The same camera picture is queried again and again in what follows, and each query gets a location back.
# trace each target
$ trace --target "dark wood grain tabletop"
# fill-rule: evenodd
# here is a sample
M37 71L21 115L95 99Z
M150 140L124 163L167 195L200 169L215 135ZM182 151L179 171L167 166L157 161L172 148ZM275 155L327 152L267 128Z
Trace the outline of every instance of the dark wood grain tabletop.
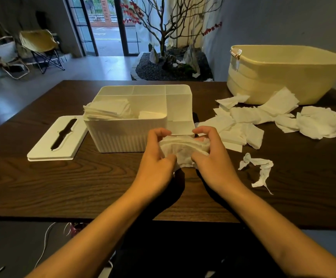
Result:
M101 154L89 134L71 161L29 162L27 153L59 116L82 114L82 105L103 86L173 83L191 87L193 112L200 121L214 117L215 99L231 97L226 82L62 81L9 119L0 126L0 217L95 218L131 185L142 153ZM336 111L336 91L317 106ZM265 187L252 191L299 227L336 229L336 138L285 134L274 123L258 127L265 131L261 149L247 145L243 153L228 150L235 167L246 152L274 162L267 180L274 195ZM155 219L238 222L220 199L208 194L194 168L181 174L181 180L171 183L182 187L178 197ZM238 174L251 187L259 168Z

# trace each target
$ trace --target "white curtain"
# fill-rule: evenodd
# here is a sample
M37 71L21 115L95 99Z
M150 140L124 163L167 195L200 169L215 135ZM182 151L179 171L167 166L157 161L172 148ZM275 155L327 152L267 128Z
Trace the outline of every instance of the white curtain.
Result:
M129 0L122 0L122 3L129 5ZM162 0L156 0L158 7L161 7ZM174 6L175 0L165 0L165 8L164 8L164 14L163 14L163 24L167 24L170 18L170 14L172 12L173 6ZM135 0L135 3L140 7L142 10L145 10L149 12L151 10L151 5L147 0ZM158 13L156 12L156 9L151 10L151 14L149 17L150 23L157 27L160 28L160 18L158 16ZM156 34L156 36L160 39L161 38L161 33L154 29L151 28L151 30ZM159 42L155 38L153 34L151 34L145 27L143 27L142 24L136 24L136 32L137 32L137 37L138 40L143 42L144 44L152 44L152 46L155 47L157 52L160 52L159 50ZM172 39L167 39L165 42L166 46L173 46L173 40Z

